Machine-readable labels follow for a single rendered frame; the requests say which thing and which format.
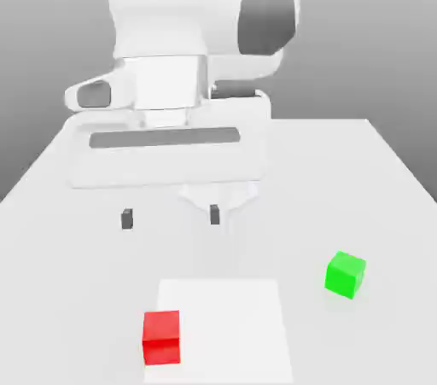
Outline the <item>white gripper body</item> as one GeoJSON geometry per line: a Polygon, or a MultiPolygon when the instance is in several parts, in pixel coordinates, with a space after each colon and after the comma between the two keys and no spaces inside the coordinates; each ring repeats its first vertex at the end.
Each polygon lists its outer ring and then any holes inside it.
{"type": "Polygon", "coordinates": [[[129,110],[88,111],[66,124],[67,179],[76,189],[257,181],[265,173],[271,101],[205,101],[185,127],[138,129],[129,110]]]}

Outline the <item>small red cube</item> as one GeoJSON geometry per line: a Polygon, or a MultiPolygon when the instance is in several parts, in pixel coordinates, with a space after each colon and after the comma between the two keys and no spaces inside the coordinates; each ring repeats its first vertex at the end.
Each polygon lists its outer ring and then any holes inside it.
{"type": "Polygon", "coordinates": [[[179,364],[179,311],[145,312],[142,344],[146,366],[179,364]]]}

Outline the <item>small green cube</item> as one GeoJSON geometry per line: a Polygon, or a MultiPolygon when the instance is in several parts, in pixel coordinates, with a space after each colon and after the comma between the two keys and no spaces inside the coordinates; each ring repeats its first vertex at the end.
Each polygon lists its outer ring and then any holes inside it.
{"type": "Polygon", "coordinates": [[[365,260],[338,251],[327,266],[324,287],[352,300],[363,282],[365,269],[365,260]]]}

